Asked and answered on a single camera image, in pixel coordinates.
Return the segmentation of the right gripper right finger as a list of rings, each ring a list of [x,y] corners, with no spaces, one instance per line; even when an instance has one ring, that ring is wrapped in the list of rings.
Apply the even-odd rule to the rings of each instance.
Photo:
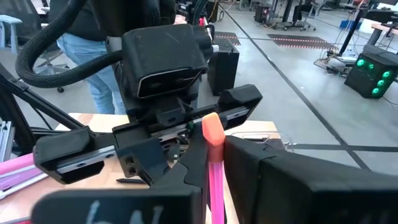
[[[240,224],[398,224],[398,176],[225,140]]]

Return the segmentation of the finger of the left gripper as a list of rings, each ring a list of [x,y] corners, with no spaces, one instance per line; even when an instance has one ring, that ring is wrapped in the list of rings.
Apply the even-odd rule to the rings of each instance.
[[[125,177],[138,175],[147,185],[154,184],[170,170],[156,138],[118,142],[118,159]]]

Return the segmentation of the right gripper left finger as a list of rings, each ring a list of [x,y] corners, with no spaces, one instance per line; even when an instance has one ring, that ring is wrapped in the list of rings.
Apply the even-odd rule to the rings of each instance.
[[[33,224],[205,224],[207,148],[195,130],[186,153],[148,189],[61,190],[33,207]]]

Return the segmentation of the black pen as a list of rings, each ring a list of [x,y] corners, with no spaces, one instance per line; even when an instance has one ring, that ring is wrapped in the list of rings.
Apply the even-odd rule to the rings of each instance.
[[[122,183],[122,184],[144,184],[144,185],[146,185],[146,183],[142,179],[122,178],[122,179],[117,179],[116,181],[119,183]]]

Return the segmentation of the pink pencil orange eraser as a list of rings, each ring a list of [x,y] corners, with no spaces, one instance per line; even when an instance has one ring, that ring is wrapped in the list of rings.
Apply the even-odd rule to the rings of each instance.
[[[208,172],[212,224],[224,224],[223,161],[225,133],[217,113],[202,119],[202,132],[208,148]]]

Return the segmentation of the pink rectangular eraser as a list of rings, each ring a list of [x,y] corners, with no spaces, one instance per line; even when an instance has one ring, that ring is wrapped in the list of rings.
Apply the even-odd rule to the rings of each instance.
[[[32,153],[0,162],[0,200],[46,177],[35,166]]]

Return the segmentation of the clear plastic bin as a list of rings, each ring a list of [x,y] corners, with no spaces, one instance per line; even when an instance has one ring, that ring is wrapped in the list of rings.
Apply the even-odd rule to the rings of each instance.
[[[235,131],[231,133],[237,138],[263,144],[266,148],[281,149],[294,152],[295,143],[293,139],[279,131]]]

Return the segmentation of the person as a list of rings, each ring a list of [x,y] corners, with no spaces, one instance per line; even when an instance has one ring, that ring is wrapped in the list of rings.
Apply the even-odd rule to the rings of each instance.
[[[106,55],[108,40],[145,26],[173,24],[175,0],[85,0],[73,24],[57,39],[62,52],[76,65]],[[86,79],[101,114],[125,114],[112,66]]]

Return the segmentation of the black box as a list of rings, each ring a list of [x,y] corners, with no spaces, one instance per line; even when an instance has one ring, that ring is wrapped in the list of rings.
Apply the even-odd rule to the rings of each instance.
[[[234,88],[239,51],[229,39],[215,39],[218,51],[209,61],[207,79],[213,96]]]

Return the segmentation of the computer with green lights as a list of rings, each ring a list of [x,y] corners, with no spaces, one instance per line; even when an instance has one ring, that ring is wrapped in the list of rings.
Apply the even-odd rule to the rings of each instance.
[[[363,98],[382,98],[398,77],[398,54],[365,45],[344,84]]]

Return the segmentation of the pale blue stool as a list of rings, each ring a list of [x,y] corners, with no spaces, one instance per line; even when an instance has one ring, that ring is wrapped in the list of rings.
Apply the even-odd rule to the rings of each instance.
[[[16,25],[21,24],[22,21],[18,18],[8,16],[8,15],[0,15],[0,48],[6,47],[6,29],[5,24],[8,24],[10,27],[10,41],[11,41],[11,52],[14,54],[18,54],[18,39],[17,39],[17,29]]]

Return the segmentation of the black mesh office chair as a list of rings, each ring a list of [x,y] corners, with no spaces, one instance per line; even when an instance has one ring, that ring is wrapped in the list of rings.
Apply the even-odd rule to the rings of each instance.
[[[23,46],[47,25],[47,15],[39,14],[31,0],[0,0],[0,15],[8,15],[22,21],[16,25],[19,51]],[[5,24],[6,47],[11,51],[10,27]],[[66,72],[69,66],[65,63],[53,64],[52,61],[61,56],[62,51],[54,42],[39,56],[41,64],[34,66],[34,72],[39,75],[54,75]]]

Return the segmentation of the wooden desk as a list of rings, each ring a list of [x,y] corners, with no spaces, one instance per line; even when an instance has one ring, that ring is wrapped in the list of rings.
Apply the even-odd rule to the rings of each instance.
[[[398,26],[393,26],[392,24],[372,24],[371,27],[375,30],[386,31],[394,35],[398,35]]]

